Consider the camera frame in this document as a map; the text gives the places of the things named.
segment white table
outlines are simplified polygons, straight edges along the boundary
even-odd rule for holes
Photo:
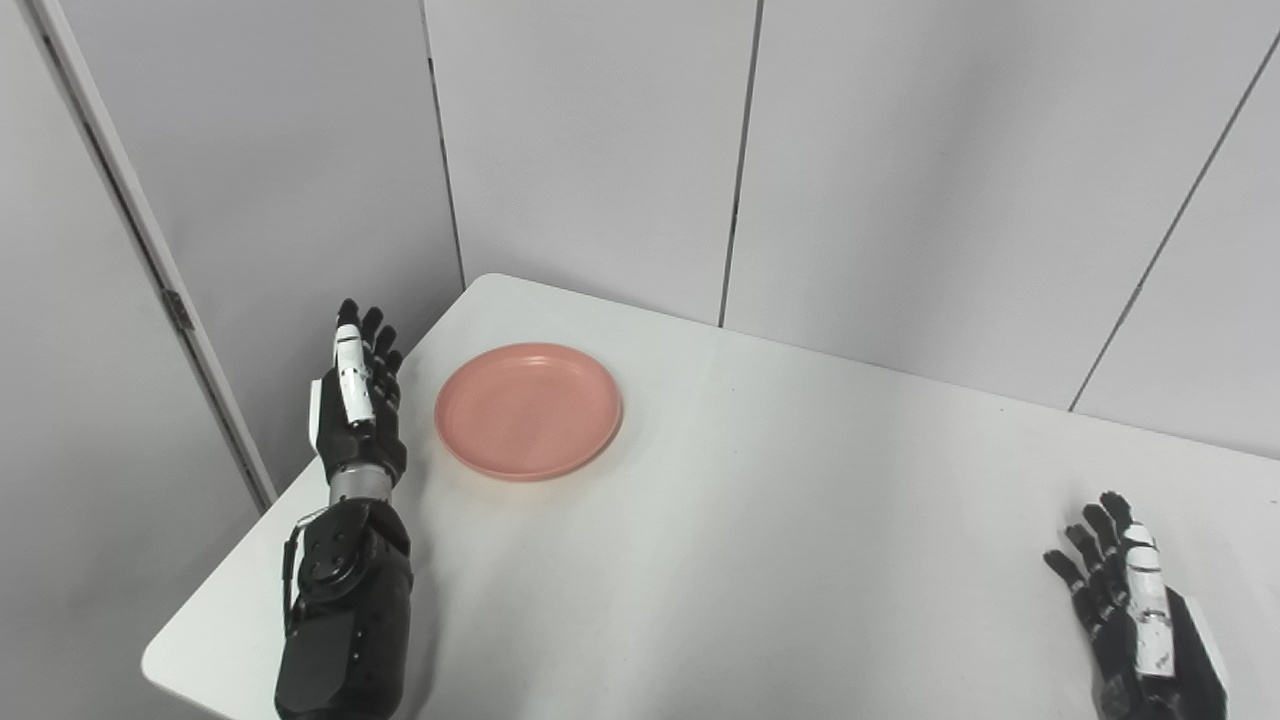
[[[466,469],[431,424],[449,373],[521,341],[594,355],[626,404],[603,455],[543,483]],[[1280,717],[1280,462],[500,275],[402,379],[403,717],[1092,720],[1092,659],[1041,552],[1108,488],[1207,614],[1233,717]],[[325,498],[312,462],[146,676],[274,720],[280,546]]]

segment white partition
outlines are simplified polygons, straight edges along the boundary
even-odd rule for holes
[[[726,327],[1066,407],[1280,5],[767,3]]]
[[[467,279],[717,322],[755,1],[425,6]]]
[[[47,0],[55,3],[58,0]],[[60,0],[273,479],[346,296],[412,345],[462,291],[417,0]]]
[[[209,717],[138,659],[257,512],[22,5],[0,0],[0,717]]]
[[[1280,457],[1275,59],[1076,411]]]

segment pink plate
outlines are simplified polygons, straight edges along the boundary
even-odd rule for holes
[[[472,357],[435,400],[435,428],[449,452],[506,480],[543,480],[584,465],[621,420],[622,396],[609,372],[547,342]]]

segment robotic hand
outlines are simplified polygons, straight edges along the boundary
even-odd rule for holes
[[[1165,587],[1151,532],[1133,520],[1119,495],[1107,492],[1100,501],[1084,506],[1097,541],[1084,525],[1066,529],[1088,578],[1061,551],[1046,552],[1044,562],[1066,582],[1089,634],[1102,674],[1102,717],[1225,719],[1226,691],[1187,601]]]
[[[389,502],[407,459],[397,415],[403,357],[390,348],[396,331],[378,332],[381,319],[371,307],[361,322],[355,301],[343,302],[333,366],[311,383],[311,445],[329,507],[300,520],[284,544],[275,708],[285,720],[385,720],[403,693],[413,574]]]

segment door hinge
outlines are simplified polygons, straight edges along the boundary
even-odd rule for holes
[[[168,310],[169,319],[173,322],[173,327],[178,328],[178,332],[196,329],[191,322],[191,313],[187,313],[187,304],[182,301],[180,295],[173,290],[161,288],[160,300],[164,301],[164,309]]]

